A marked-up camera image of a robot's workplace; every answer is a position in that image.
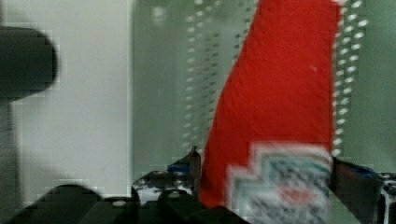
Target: black plastic part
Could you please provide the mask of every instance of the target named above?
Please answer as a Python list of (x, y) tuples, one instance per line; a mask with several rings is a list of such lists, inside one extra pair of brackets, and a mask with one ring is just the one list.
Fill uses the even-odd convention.
[(396, 223), (396, 203), (391, 203), (389, 206), (389, 223)]
[(55, 49), (43, 34), (0, 26), (0, 98), (10, 102), (43, 91), (57, 70)]
[(175, 223), (185, 223), (195, 213), (206, 209), (184, 190), (164, 191), (158, 199), (158, 206), (164, 219)]
[(361, 224), (381, 223), (383, 181), (365, 167), (333, 159), (330, 189)]
[(136, 198), (106, 198), (96, 203), (78, 224), (133, 223), (138, 206)]
[(225, 207), (206, 209), (195, 213), (187, 220), (188, 224), (248, 224)]
[(77, 224), (102, 198), (77, 185), (52, 189), (7, 224)]

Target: black object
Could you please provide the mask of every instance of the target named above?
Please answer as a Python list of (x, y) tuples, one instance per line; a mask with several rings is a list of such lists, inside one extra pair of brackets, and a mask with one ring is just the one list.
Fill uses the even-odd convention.
[(76, 224), (97, 203), (97, 193), (77, 185), (52, 189), (6, 224)]
[(330, 189), (361, 224), (396, 223), (396, 174), (333, 159)]
[(55, 49), (43, 34), (0, 26), (0, 98), (14, 101), (45, 90), (57, 69)]

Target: white wall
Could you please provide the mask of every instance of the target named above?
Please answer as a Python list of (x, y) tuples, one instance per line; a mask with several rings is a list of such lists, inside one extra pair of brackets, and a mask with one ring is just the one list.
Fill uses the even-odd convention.
[(41, 30), (60, 57), (55, 85), (13, 106), (25, 204), (65, 183), (129, 193), (132, 2), (0, 0), (4, 25)]

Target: patterned label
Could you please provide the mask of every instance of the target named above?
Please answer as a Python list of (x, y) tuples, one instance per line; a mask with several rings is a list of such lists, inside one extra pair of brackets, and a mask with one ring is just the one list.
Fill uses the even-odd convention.
[(326, 223), (330, 155), (324, 147), (257, 143), (250, 167), (230, 166), (228, 208), (250, 223)]

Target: black cylinder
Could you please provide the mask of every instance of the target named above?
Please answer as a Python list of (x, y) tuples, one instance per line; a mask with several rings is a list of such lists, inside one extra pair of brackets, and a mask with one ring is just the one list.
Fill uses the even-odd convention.
[(33, 29), (0, 26), (0, 98), (13, 101), (45, 90), (57, 69), (47, 37)]

